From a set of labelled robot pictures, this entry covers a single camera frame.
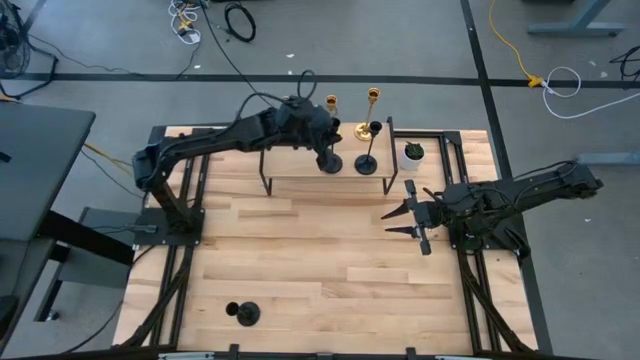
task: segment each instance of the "white pot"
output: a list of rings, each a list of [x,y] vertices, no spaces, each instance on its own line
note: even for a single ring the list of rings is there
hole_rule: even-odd
[[[422,156],[420,160],[409,159],[407,153],[403,149],[402,154],[398,157],[398,165],[400,165],[404,170],[416,171],[422,163],[422,159],[424,159],[424,156]]]

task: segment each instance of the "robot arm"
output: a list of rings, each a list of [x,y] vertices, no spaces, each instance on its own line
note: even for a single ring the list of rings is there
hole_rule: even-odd
[[[434,201],[419,202],[412,180],[405,181],[409,198],[399,208],[383,219],[413,213],[415,226],[390,228],[387,231],[401,232],[420,239],[424,255],[431,253],[424,229],[440,225],[457,227],[464,238],[483,241],[491,237],[501,244],[515,242],[515,247],[526,246],[513,231],[505,228],[496,232],[500,222],[525,210],[555,199],[586,199],[594,196],[602,187],[586,166],[575,162],[563,162],[558,168],[520,179],[501,179],[469,184],[453,184],[442,193],[429,193]],[[528,255],[528,250],[520,253]]]
[[[133,157],[136,186],[150,192],[166,214],[171,233],[190,233],[194,214],[177,199],[167,184],[173,167],[183,159],[227,150],[255,152],[272,146],[304,147],[317,154],[318,168],[340,170],[342,161],[330,146],[342,140],[340,121],[308,99],[290,97],[279,109],[269,108],[237,119],[225,129],[206,129],[193,135],[166,137],[148,145]]]

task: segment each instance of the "gold candlestick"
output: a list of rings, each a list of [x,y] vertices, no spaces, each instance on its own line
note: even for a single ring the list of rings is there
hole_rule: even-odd
[[[332,116],[338,115],[338,97],[335,95],[327,95],[324,99],[327,102],[327,109]]]
[[[354,130],[354,134],[356,135],[356,137],[362,141],[371,141],[371,132],[369,131],[369,118],[371,117],[371,112],[373,111],[373,104],[378,101],[379,96],[379,89],[369,89],[369,111],[367,112],[367,119],[365,120],[365,122],[356,125],[356,128]]]

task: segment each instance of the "gray desk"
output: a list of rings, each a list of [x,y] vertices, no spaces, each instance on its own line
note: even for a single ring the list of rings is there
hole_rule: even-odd
[[[69,248],[57,240],[131,262],[130,246],[50,210],[94,118],[87,111],[0,103],[0,152],[11,157],[0,162],[0,296],[18,300],[0,354],[46,262],[66,259]]]

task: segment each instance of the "gray floor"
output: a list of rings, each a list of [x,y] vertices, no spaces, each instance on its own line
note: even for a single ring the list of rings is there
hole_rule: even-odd
[[[23,17],[34,0],[23,2]],[[617,38],[557,39],[530,37],[528,23],[570,19],[573,6],[532,5],[498,1],[496,26],[521,50],[527,68],[546,74],[556,66],[575,68],[585,79],[618,79],[608,60],[640,45],[640,7],[620,0],[601,15],[623,21],[629,29]],[[521,79],[508,48],[492,34],[487,21],[490,2],[472,0],[477,31],[491,78]],[[88,64],[125,67],[130,71],[173,74],[190,50],[168,28],[164,2],[139,0],[47,1],[31,33],[53,42],[67,55]],[[457,1],[252,1],[246,6],[258,21],[252,44],[224,43],[237,65],[249,74],[424,75],[475,77],[475,66]],[[221,21],[214,5],[215,21]],[[189,73],[233,73],[201,18],[203,44]],[[33,57],[29,71],[44,71]],[[62,60],[60,72],[100,72]],[[13,81],[12,90],[31,85]],[[328,93],[339,97],[340,115],[357,121],[366,112],[366,89],[377,86],[382,97],[375,116],[393,115],[398,126],[488,129],[478,87],[402,84],[320,84],[314,100]],[[259,83],[275,94],[295,91],[294,84]],[[54,82],[27,97],[27,104],[87,109],[97,119],[89,142],[121,158],[142,148],[150,128],[159,124],[228,121],[250,93],[242,83]],[[563,121],[549,115],[541,90],[494,88],[514,173],[568,159],[585,151],[627,151],[640,147],[640,99],[590,116]],[[560,113],[577,113],[631,92],[584,90],[572,100],[551,102]],[[252,102],[247,114],[263,104]],[[635,185],[638,167],[598,167],[605,188],[594,199],[555,202],[526,214],[543,305],[556,354],[603,359],[630,359],[640,330],[640,243],[636,221],[640,211]],[[126,175],[111,173],[134,188]],[[109,182],[86,159],[79,159],[55,203],[70,217],[84,206],[136,211],[139,199]],[[38,287],[42,293],[45,281]],[[31,322],[30,305],[5,357],[63,351],[95,331],[122,299],[121,289],[66,284],[55,308],[57,322]],[[105,348],[115,324],[85,349]]]

